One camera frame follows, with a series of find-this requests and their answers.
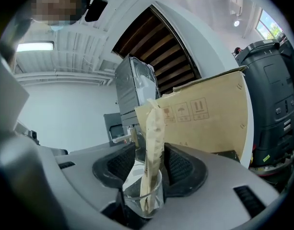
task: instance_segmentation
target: ventilation slot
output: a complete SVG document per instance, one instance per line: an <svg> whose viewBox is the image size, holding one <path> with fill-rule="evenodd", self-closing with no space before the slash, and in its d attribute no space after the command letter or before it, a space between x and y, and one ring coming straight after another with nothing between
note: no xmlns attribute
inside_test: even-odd
<svg viewBox="0 0 294 230"><path fill-rule="evenodd" d="M265 209L265 206L254 195L248 186L239 186L233 189L252 218Z"/></svg>
<svg viewBox="0 0 294 230"><path fill-rule="evenodd" d="M60 163L59 167L62 170L62 169L66 169L68 167L71 167L73 165L75 165L75 163L73 163L73 162L65 162L65 163Z"/></svg>

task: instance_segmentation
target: clear plastic cup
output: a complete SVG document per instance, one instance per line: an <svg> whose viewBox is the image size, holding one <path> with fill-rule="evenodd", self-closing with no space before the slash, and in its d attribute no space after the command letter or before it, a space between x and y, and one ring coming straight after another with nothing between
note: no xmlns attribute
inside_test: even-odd
<svg viewBox="0 0 294 230"><path fill-rule="evenodd" d="M164 206L162 173L158 171L155 188L150 193L140 196L141 178L144 173L144 167L144 164L133 166L126 182L123 184L124 201L140 217L152 218ZM141 202L148 199L149 202L152 202L152 210L143 210L141 208Z"/></svg>

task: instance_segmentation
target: black machine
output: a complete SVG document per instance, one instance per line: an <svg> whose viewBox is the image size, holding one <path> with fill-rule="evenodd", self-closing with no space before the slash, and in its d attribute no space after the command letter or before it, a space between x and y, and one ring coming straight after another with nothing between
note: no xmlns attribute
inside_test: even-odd
<svg viewBox="0 0 294 230"><path fill-rule="evenodd" d="M280 45L279 48L282 59L291 75L294 86L294 49L289 40Z"/></svg>
<svg viewBox="0 0 294 230"><path fill-rule="evenodd" d="M294 87L275 39L250 44L236 57L247 65L253 116L253 167L275 165L294 148Z"/></svg>

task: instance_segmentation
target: cardboard box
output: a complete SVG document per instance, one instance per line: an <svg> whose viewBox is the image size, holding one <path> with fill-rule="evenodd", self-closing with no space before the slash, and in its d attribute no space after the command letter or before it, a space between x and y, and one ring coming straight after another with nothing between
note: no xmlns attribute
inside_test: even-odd
<svg viewBox="0 0 294 230"><path fill-rule="evenodd" d="M235 150L242 156L247 135L245 67L174 88L157 99L165 115L165 142L206 152ZM135 108L143 135L151 105Z"/></svg>

